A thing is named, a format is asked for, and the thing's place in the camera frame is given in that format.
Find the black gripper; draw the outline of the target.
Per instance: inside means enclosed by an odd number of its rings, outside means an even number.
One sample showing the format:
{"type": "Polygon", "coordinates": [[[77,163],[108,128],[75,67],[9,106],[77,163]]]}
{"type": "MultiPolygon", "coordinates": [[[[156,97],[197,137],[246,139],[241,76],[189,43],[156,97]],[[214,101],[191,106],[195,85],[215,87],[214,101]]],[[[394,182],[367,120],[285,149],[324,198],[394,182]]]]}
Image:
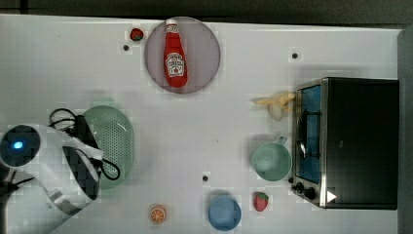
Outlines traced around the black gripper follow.
{"type": "Polygon", "coordinates": [[[73,135],[86,145],[93,148],[98,148],[97,143],[94,139],[94,135],[86,121],[86,118],[83,115],[78,115],[75,117],[73,135]]]}

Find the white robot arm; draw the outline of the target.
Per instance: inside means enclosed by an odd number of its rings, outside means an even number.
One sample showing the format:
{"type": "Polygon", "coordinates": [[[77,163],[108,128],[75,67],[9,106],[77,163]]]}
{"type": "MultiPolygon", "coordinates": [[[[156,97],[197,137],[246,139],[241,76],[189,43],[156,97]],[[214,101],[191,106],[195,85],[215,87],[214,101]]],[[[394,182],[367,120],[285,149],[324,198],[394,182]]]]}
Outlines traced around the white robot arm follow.
{"type": "Polygon", "coordinates": [[[103,151],[82,116],[69,131],[20,124],[1,136],[1,163],[38,181],[51,202],[75,215],[99,193],[103,151]]]}

